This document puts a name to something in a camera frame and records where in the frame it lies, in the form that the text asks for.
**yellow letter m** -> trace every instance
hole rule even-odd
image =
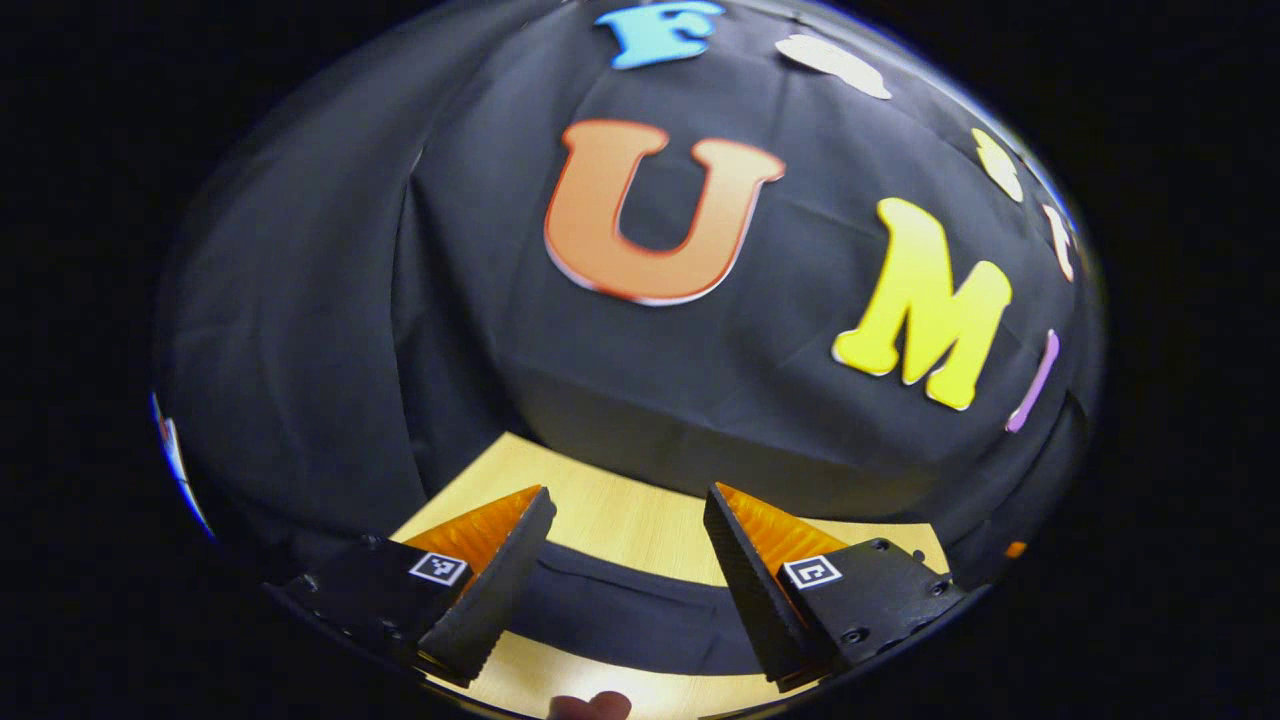
[[[946,233],[933,215],[896,197],[877,205],[888,227],[888,251],[872,301],[856,329],[840,333],[831,354],[845,365],[883,375],[897,366],[895,341],[906,323],[902,382],[929,375],[925,395],[956,410],[973,404],[996,327],[1012,300],[1009,278],[982,260],[952,293]]]

